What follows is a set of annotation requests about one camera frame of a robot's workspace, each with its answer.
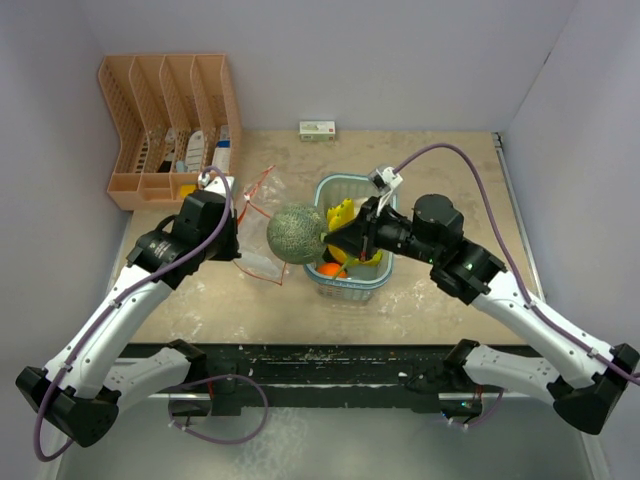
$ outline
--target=blue plastic basket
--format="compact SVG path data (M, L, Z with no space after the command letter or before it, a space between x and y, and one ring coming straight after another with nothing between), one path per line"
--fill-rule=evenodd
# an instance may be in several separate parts
M314 204L324 215L327 211L339 205L345 198L354 200L378 195L378 190L371 184L364 175L336 174L330 175L322 180L316 188ZM397 197L391 197L389 204L396 208ZM324 263L318 259L314 263L304 266L307 276L316 282L318 292L321 295L344 300L365 301L369 300L376 289L382 287L391 278L393 271L393 253L384 252L382 260L377 267L355 266L349 269L354 274L363 279L340 279L333 280L327 275L322 275L316 271L317 263Z

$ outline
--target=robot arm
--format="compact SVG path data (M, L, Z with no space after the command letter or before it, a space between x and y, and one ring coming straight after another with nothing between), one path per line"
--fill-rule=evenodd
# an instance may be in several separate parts
M497 319L543 357L509 355L463 340L449 355L452 373L463 381L538 398L579 430L599 433L628 383L613 368L632 374L638 352L587 334L533 293L523 292L502 261L464 237L464 217L448 198L420 197L409 220L386 205L401 177L388 168L374 171L370 179L381 196L369 198L351 223L327 234L324 242L362 260L383 249L431 264L430 277L438 288ZM568 337L590 349L578 348Z
M206 260L239 256L235 212L219 227L231 205L223 182L218 177L206 183L185 199L179 214L138 239L107 298L73 340L43 369L27 367L16 380L32 408L39 411L44 403L43 417L83 447L102 438L120 411L155 392L206 376L205 355L182 341L133 365L114 366L140 325L186 276ZM171 231L165 232L169 223ZM198 249L214 230L213 241ZM167 269L169 264L175 268ZM149 275L156 278L144 282Z

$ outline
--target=green melon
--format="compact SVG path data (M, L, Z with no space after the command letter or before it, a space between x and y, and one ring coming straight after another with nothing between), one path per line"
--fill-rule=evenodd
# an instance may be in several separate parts
M321 235L327 231L327 220L316 207L289 203L269 220L267 242L280 260L304 265L322 257L327 246Z

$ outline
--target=plastic bag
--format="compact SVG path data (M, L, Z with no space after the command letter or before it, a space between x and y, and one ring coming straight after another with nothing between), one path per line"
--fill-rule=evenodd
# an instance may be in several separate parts
M287 264L276 257L267 244L271 215L288 203L286 187L275 165L245 185L238 202L238 242L242 258L235 264L247 275L282 285Z

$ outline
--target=orange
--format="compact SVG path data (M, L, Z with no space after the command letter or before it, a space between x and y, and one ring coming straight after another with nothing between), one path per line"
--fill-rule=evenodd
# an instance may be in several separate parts
M322 275L327 275L329 277L333 277L338 270L340 270L341 265L339 263L325 263L324 265L320 265L316 267L316 271ZM340 278L347 278L347 272L340 272L338 275Z

